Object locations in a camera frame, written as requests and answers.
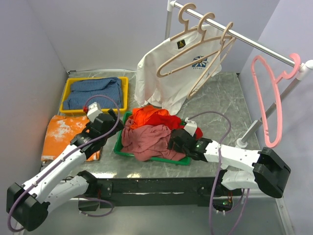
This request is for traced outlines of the green plastic tray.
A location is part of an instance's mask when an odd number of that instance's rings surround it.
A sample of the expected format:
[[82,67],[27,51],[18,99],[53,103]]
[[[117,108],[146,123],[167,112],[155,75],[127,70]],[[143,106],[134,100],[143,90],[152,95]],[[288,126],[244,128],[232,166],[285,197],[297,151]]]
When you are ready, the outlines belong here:
[[[129,116],[131,116],[132,112],[131,111],[126,111],[123,118],[122,122],[125,124],[126,121],[128,120]],[[122,152],[123,145],[122,145],[122,130],[119,131],[117,135],[117,141],[114,146],[114,153],[123,157],[131,157],[134,158],[134,154],[132,153],[126,153]],[[151,157],[149,161],[154,161],[154,162],[162,162],[162,163],[167,163],[167,164],[174,164],[174,165],[190,165],[191,164],[191,158],[186,156],[183,159],[179,161],[174,161],[174,160],[169,160],[169,159],[163,159],[160,157]]]

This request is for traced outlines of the dusty pink t shirt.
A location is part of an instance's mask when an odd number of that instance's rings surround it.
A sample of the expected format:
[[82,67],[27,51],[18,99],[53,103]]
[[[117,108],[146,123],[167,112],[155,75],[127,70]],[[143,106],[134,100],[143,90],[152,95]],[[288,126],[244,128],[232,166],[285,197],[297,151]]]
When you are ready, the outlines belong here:
[[159,138],[157,133],[154,134],[154,126],[144,125],[137,129],[131,129],[131,121],[127,121],[122,130],[122,152],[132,153],[134,157],[142,162],[149,160],[151,157],[160,157],[179,161],[186,155],[174,150],[167,149],[170,135],[166,138]]

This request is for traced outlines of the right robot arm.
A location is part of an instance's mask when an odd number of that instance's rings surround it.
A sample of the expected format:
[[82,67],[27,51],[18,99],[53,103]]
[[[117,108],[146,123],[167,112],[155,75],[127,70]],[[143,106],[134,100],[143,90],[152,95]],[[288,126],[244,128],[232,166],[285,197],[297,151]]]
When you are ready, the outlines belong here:
[[256,188],[270,197],[282,198],[291,173],[291,168],[271,148],[240,149],[207,138],[196,139],[184,129],[172,131],[168,149],[195,161],[236,168],[236,171],[224,171],[222,178],[214,183],[214,190],[220,195],[238,188]]

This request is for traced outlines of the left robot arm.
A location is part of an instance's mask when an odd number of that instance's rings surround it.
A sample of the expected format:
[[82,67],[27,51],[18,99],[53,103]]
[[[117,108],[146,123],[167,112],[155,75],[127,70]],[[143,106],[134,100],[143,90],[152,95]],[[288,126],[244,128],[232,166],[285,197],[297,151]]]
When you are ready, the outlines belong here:
[[63,183],[70,172],[105,145],[108,138],[123,129],[120,112],[110,109],[88,110],[89,122],[64,151],[44,170],[22,185],[13,183],[7,190],[7,227],[18,233],[33,231],[49,213],[73,197],[87,198],[98,193],[98,179],[88,171],[79,172]]

